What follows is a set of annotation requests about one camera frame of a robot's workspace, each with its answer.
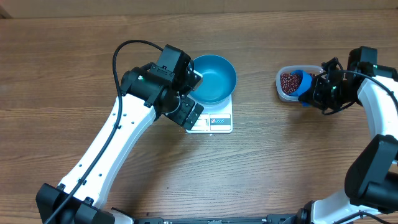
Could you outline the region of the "white digital kitchen scale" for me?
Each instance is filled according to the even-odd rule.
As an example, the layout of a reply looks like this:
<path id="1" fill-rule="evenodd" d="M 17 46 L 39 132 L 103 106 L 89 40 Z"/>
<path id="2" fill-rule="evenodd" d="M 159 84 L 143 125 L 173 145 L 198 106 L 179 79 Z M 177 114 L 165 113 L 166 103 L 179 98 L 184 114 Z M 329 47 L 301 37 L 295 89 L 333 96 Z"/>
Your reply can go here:
<path id="1" fill-rule="evenodd" d="M 224 101 L 204 107 L 189 134 L 230 134 L 233 131 L 233 104 L 229 95 Z"/>

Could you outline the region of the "blue plastic measuring scoop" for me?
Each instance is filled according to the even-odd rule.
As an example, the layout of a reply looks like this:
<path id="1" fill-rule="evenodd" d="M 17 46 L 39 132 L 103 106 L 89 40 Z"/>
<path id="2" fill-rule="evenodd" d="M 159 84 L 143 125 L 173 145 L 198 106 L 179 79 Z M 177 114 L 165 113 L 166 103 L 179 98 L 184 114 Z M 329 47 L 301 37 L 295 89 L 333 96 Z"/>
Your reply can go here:
<path id="1" fill-rule="evenodd" d="M 310 89 L 312 84 L 312 76 L 304 70 L 294 70 L 289 75 L 288 95 L 297 98 Z"/>

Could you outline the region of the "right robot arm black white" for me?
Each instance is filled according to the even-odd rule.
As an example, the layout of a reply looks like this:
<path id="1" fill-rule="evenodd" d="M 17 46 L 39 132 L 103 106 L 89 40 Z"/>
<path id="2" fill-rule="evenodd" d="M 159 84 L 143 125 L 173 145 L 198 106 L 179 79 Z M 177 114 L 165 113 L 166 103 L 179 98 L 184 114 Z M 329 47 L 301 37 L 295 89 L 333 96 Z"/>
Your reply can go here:
<path id="1" fill-rule="evenodd" d="M 377 50 L 360 46 L 344 69 L 337 58 L 322 63 L 315 77 L 301 73 L 295 94 L 327 116 L 357 103 L 366 113 L 371 141 L 346 173 L 345 186 L 323 200 L 311 201 L 286 223 L 353 223 L 397 211 L 397 70 L 377 63 Z"/>

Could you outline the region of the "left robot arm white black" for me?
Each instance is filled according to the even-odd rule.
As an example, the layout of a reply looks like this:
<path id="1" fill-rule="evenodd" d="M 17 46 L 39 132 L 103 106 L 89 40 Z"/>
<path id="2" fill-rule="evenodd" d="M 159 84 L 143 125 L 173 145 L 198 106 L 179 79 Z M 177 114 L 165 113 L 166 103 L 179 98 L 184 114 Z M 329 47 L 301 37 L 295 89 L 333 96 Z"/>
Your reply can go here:
<path id="1" fill-rule="evenodd" d="M 134 223 L 127 213 L 105 210 L 112 184 L 146 129 L 162 115 L 186 130 L 204 107 L 188 97 L 202 76 L 184 51 L 166 45 L 150 62 L 115 78 L 117 98 L 106 120 L 78 164 L 53 187 L 36 195 L 44 223 Z"/>

